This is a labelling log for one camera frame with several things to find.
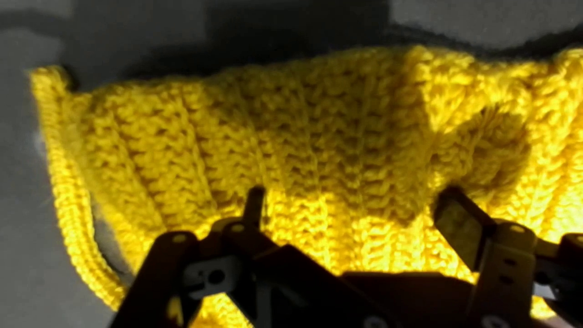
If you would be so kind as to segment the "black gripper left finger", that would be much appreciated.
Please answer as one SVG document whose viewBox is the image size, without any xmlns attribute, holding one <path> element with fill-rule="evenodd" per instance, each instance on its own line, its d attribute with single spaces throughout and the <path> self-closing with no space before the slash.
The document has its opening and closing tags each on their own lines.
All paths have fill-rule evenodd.
<svg viewBox="0 0 583 328">
<path fill-rule="evenodd" d="M 260 231 L 263 198 L 261 185 L 251 187 L 241 213 L 216 220 L 203 238 L 187 231 L 161 233 L 110 328 L 189 328 L 212 295 L 225 295 L 252 328 L 285 328 L 271 265 L 280 245 Z"/>
</svg>

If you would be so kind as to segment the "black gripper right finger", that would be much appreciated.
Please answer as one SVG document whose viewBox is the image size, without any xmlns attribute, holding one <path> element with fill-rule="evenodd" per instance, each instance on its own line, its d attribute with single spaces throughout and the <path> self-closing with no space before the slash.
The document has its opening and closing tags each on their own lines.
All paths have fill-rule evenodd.
<svg viewBox="0 0 583 328">
<path fill-rule="evenodd" d="M 529 227 L 491 218 L 462 189 L 447 185 L 431 207 L 435 229 L 476 275 L 467 300 L 469 328 L 537 328 L 531 296 L 573 328 L 583 328 L 583 235 L 557 244 Z"/>
</svg>

